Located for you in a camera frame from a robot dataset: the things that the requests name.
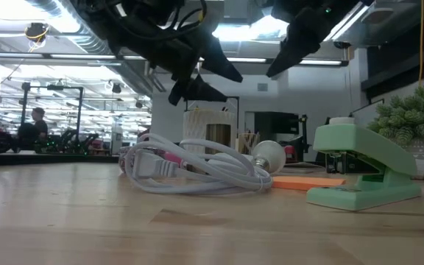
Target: light bulb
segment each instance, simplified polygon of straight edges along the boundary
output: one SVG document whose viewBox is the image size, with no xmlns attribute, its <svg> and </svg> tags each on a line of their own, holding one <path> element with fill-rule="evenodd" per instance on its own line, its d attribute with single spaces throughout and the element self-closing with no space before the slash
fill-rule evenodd
<svg viewBox="0 0 424 265">
<path fill-rule="evenodd" d="M 269 173 L 280 171 L 286 164 L 284 148 L 275 141 L 262 141 L 252 151 L 256 166 Z"/>
</svg>

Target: mint green stapler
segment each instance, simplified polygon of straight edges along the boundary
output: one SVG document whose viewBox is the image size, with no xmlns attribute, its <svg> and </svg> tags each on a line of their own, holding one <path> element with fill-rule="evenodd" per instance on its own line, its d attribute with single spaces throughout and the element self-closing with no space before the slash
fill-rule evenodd
<svg viewBox="0 0 424 265">
<path fill-rule="evenodd" d="M 347 183 L 312 188 L 307 202 L 359 211 L 421 195 L 411 180 L 417 173 L 413 156 L 371 130 L 355 124 L 321 126 L 315 132 L 314 149 L 326 154 L 327 171 L 346 174 Z"/>
</svg>

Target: wooden table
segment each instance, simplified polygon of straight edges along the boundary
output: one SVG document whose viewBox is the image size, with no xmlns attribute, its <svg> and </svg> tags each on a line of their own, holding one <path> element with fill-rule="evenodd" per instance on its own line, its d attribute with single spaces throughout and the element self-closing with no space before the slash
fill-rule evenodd
<svg viewBox="0 0 424 265">
<path fill-rule="evenodd" d="M 0 264 L 423 264 L 423 197 L 350 213 L 305 193 L 144 193 L 116 164 L 0 166 Z"/>
</svg>

